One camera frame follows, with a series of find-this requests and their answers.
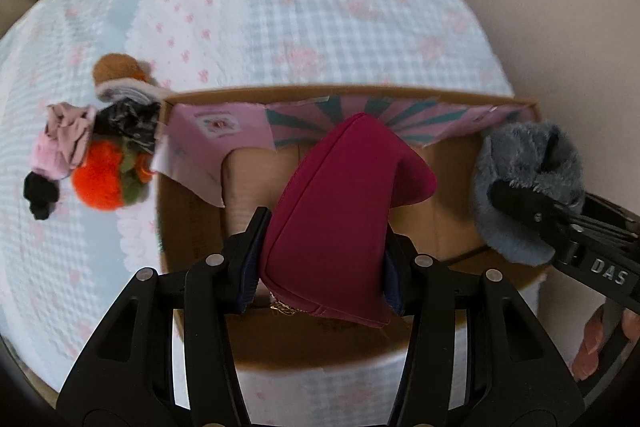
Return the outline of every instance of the black cloth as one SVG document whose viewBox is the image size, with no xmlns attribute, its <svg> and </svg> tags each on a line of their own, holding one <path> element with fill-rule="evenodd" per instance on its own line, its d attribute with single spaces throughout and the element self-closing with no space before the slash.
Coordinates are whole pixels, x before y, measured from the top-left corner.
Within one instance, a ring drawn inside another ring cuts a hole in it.
<svg viewBox="0 0 640 427">
<path fill-rule="evenodd" d="M 33 217 L 47 219 L 51 214 L 53 203 L 56 203 L 60 197 L 60 190 L 58 184 L 35 172 L 29 172 L 24 179 L 22 195 L 30 202 L 29 210 Z"/>
<path fill-rule="evenodd" d="M 142 150 L 153 154 L 159 115 L 159 103 L 143 104 L 124 98 L 98 111 L 95 116 L 94 133 L 124 136 Z"/>
</svg>

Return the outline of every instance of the gold chain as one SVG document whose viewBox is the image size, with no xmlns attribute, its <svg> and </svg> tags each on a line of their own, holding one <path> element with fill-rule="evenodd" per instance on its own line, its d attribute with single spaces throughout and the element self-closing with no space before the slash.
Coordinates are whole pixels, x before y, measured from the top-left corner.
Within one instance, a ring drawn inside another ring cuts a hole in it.
<svg viewBox="0 0 640 427">
<path fill-rule="evenodd" d="M 271 297 L 273 298 L 273 302 L 271 303 L 271 306 L 270 306 L 272 310 L 276 310 L 277 312 L 280 312 L 283 315 L 295 315 L 300 311 L 289 306 L 288 304 L 285 304 L 284 302 L 278 301 L 278 299 L 273 293 L 271 293 Z"/>
</svg>

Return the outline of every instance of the screw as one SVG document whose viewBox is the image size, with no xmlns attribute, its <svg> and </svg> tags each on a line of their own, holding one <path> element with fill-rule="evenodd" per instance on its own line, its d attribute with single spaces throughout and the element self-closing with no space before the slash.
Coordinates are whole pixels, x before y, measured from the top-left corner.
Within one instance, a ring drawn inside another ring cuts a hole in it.
<svg viewBox="0 0 640 427">
<path fill-rule="evenodd" d="M 153 276 L 154 276 L 153 268 L 140 268 L 136 272 L 136 279 L 138 279 L 139 281 L 148 281 Z"/>
<path fill-rule="evenodd" d="M 430 266 L 433 266 L 433 259 L 430 256 L 421 253 L 420 255 L 416 256 L 416 258 L 414 259 L 414 263 L 423 268 L 428 268 Z"/>
<path fill-rule="evenodd" d="M 486 278 L 493 282 L 500 282 L 502 280 L 502 272 L 495 268 L 490 268 L 485 273 Z"/>
<path fill-rule="evenodd" d="M 209 266 L 220 266 L 224 262 L 225 257 L 223 255 L 220 255 L 219 253 L 212 253 L 207 257 L 207 260 L 205 261 L 205 263 L 207 263 Z"/>
</svg>

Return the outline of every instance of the knitted toy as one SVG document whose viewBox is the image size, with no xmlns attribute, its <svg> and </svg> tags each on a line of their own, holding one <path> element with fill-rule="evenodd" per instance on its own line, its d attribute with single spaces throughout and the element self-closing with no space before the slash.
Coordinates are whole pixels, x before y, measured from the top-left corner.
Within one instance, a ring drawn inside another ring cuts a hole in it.
<svg viewBox="0 0 640 427">
<path fill-rule="evenodd" d="M 71 184 L 86 206 L 116 210 L 140 199 L 152 177 L 149 159 L 128 142 L 120 147 L 110 140 L 96 140 L 89 146 L 84 163 L 71 174 Z"/>
<path fill-rule="evenodd" d="M 53 204 L 58 202 L 60 190 L 58 183 L 53 182 L 36 172 L 29 172 L 24 179 L 22 190 L 24 199 L 29 201 L 29 210 L 35 219 L 47 219 Z"/>
<path fill-rule="evenodd" d="M 170 89 L 154 86 L 138 61 L 130 55 L 104 55 L 95 63 L 93 75 L 95 93 L 103 102 L 130 98 L 147 104 L 160 102 L 174 93 Z"/>
</svg>

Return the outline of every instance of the gray fuzzy slipper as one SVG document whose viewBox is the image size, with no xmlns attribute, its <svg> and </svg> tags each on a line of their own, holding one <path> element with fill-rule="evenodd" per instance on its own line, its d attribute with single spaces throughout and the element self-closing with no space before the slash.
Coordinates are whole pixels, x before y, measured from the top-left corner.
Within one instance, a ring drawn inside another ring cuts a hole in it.
<svg viewBox="0 0 640 427">
<path fill-rule="evenodd" d="M 476 162 L 472 210 L 482 239 L 512 263 L 548 263 L 554 250 L 538 233 L 492 206 L 489 189 L 497 180 L 531 188 L 580 213 L 584 184 L 576 148 L 553 123 L 515 123 L 485 138 Z"/>
</svg>

